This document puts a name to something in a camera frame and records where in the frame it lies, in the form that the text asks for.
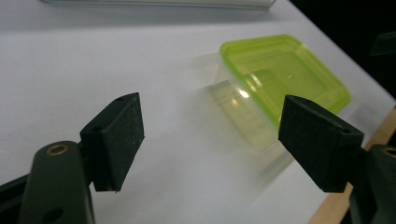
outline lime green plastic container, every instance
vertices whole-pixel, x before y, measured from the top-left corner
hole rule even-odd
[[[350,102],[347,88],[290,35],[226,42],[219,55],[229,78],[236,80],[233,86],[277,128],[286,94],[310,99],[334,114]]]

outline white table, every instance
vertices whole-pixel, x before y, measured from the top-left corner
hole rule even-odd
[[[43,146],[78,142],[108,103],[139,91],[146,139],[122,191],[93,192],[97,223],[307,222],[326,194],[296,162],[263,184],[208,100],[215,74],[186,72],[225,41],[278,34],[305,42],[348,86],[354,100],[340,117],[367,141],[394,99],[286,0],[269,11],[1,1],[1,183],[28,173]]]

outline transparent plastic container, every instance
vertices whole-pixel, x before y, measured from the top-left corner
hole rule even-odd
[[[110,4],[110,5],[149,5],[175,7],[233,7],[266,9],[275,0],[42,0],[54,4]]]
[[[334,114],[350,102],[347,88],[290,35],[224,43],[211,91],[240,133],[258,150],[278,144],[286,94],[310,99]]]

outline white surface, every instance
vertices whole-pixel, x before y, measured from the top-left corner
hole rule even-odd
[[[367,141],[394,100],[286,0],[269,11],[1,1],[1,183],[139,91],[146,139],[122,191],[93,193],[97,223],[306,223],[326,194],[296,162],[263,183],[207,93],[215,74],[176,72],[225,41],[278,34],[305,42],[347,84],[355,99],[341,117]]]

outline green lid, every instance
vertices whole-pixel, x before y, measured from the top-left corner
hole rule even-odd
[[[334,114],[350,102],[346,87],[292,36],[226,42],[220,55],[241,88],[276,127],[286,94],[310,99]]]

